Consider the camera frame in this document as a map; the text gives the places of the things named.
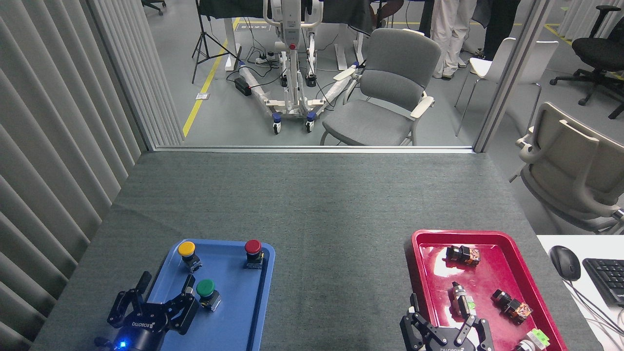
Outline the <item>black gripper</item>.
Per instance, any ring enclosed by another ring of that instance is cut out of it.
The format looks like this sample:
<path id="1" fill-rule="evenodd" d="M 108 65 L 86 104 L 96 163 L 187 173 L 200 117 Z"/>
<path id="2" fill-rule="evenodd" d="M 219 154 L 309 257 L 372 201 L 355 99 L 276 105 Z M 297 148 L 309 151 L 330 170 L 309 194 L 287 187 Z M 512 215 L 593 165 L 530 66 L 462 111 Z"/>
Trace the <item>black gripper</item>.
<path id="1" fill-rule="evenodd" d="M 194 296 L 194 276 L 189 274 L 181 293 L 164 305 L 145 305 L 143 293 L 151 280 L 151 273 L 143 272 L 135 288 L 117 294 L 107 322 L 119 331 L 113 341 L 95 338 L 100 351 L 159 351 L 167 331 L 187 333 L 200 307 Z M 130 304 L 132 312 L 127 315 Z"/>
<path id="2" fill-rule="evenodd" d="M 490 323 L 485 318 L 468 316 L 458 328 L 435 328 L 421 314 L 417 294 L 410 295 L 410 307 L 400 321 L 407 351 L 494 351 Z M 475 328 L 478 344 L 475 346 L 468 333 Z"/>

